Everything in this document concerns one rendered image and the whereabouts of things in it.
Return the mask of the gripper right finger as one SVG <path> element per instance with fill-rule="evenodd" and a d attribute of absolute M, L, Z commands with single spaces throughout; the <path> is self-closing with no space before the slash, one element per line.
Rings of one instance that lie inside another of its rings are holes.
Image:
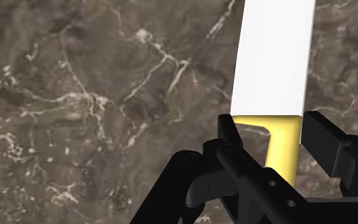
<path fill-rule="evenodd" d="M 345 133 L 318 111 L 306 111 L 301 144 L 330 178 L 340 180 L 344 197 L 358 197 L 358 135 Z"/>

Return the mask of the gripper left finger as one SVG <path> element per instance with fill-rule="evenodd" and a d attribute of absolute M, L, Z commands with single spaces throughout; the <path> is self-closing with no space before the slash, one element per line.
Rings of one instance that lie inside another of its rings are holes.
<path fill-rule="evenodd" d="M 230 115 L 203 151 L 174 153 L 130 224 L 195 224 L 208 201 L 220 199 L 234 224 L 307 224 L 310 205 L 271 168 L 243 148 Z"/>

